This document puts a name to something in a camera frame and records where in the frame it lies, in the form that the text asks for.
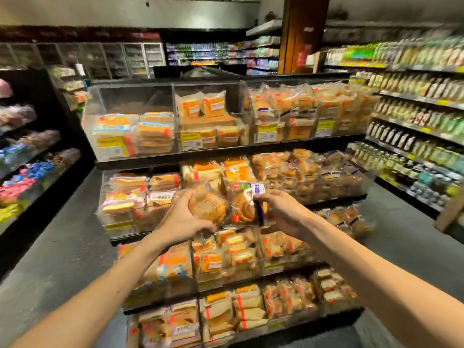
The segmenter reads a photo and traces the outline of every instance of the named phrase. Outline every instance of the forearm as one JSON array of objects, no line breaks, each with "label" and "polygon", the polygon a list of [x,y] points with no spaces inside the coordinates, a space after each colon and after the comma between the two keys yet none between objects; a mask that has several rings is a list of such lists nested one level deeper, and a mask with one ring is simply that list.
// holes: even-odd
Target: forearm
[{"label": "forearm", "polygon": [[308,214],[301,238],[330,263],[407,347],[464,347],[464,304],[389,263],[326,220]]},{"label": "forearm", "polygon": [[167,246],[160,235],[162,232],[148,235],[112,268],[15,341],[11,348],[92,346],[118,306]]}]

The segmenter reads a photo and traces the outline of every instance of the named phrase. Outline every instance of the concrete floor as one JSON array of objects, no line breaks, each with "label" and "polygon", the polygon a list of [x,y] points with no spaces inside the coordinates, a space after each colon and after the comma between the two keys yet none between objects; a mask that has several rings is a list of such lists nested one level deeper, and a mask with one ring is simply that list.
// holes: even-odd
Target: concrete floor
[{"label": "concrete floor", "polygon": [[[116,249],[96,219],[101,173],[93,170],[0,285],[0,348],[111,267]],[[380,256],[464,302],[464,245],[433,228],[433,220],[372,183],[362,204],[376,222],[366,245]],[[96,347],[125,347],[126,317],[118,310]],[[361,347],[354,327],[291,346]],[[273,347],[286,347],[275,342]]]}]

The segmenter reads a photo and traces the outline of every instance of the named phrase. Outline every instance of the person's right hand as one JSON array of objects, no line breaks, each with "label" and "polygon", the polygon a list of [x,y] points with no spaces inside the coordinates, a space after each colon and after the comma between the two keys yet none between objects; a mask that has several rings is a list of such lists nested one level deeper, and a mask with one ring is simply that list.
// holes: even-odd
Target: person's right hand
[{"label": "person's right hand", "polygon": [[260,195],[258,200],[269,203],[271,217],[275,220],[275,226],[272,226],[270,231],[279,230],[302,240],[300,234],[302,223],[307,217],[314,215],[313,212],[288,193],[277,189],[271,189]]}]

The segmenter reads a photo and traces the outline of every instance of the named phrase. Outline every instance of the white shelf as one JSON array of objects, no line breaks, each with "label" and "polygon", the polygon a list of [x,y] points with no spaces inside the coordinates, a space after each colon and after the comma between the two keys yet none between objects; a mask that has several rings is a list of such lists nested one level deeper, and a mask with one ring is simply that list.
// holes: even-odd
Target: white shelf
[{"label": "white shelf", "polygon": [[247,30],[246,36],[267,34],[267,33],[270,33],[271,31],[281,29],[281,28],[282,28],[282,20],[274,19],[272,21],[266,22],[257,27],[251,28],[250,30]]}]

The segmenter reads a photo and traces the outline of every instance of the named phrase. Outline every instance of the hand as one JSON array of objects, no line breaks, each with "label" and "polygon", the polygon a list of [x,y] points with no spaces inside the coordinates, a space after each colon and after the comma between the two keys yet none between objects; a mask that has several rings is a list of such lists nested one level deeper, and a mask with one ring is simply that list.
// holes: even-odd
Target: hand
[{"label": "hand", "polygon": [[193,190],[187,190],[182,195],[174,194],[171,207],[158,228],[152,232],[160,236],[166,246],[182,243],[201,230],[216,232],[216,226],[211,221],[201,220],[190,212],[189,200],[193,193]]},{"label": "hand", "polygon": [[302,223],[313,212],[301,205],[295,198],[286,192],[270,189],[258,197],[260,201],[267,201],[270,206],[270,215],[275,220],[275,226],[270,231],[282,231],[289,236],[301,238]]}]

